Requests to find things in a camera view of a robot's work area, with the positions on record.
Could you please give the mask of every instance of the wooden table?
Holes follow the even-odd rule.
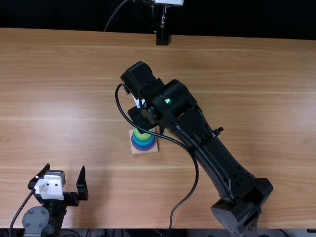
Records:
[[[224,127],[235,158],[272,182],[260,228],[315,228],[316,42],[173,36],[155,46],[154,35],[26,29],[0,29],[0,227],[46,163],[65,171],[67,191],[86,167],[89,201],[68,208],[64,228],[168,227],[194,166],[162,140],[158,153],[131,155],[114,90],[139,60],[164,82],[183,82],[210,126]],[[119,96],[125,110],[133,106]],[[218,199],[201,169],[174,227],[222,228],[210,211]]]

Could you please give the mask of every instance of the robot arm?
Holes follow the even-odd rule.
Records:
[[[127,93],[145,105],[128,111],[134,123],[146,130],[167,128],[182,141],[214,183],[220,200],[211,210],[233,236],[256,237],[261,206],[273,190],[267,178],[255,178],[230,154],[212,130],[188,89],[179,81],[164,85],[150,67],[138,62],[121,76]]]
[[[49,164],[30,180],[28,188],[35,190],[34,196],[42,206],[32,207],[24,214],[25,237],[59,237],[67,206],[78,206],[80,200],[88,200],[84,166],[77,180],[77,193],[64,192],[65,183],[65,173],[50,170]]]

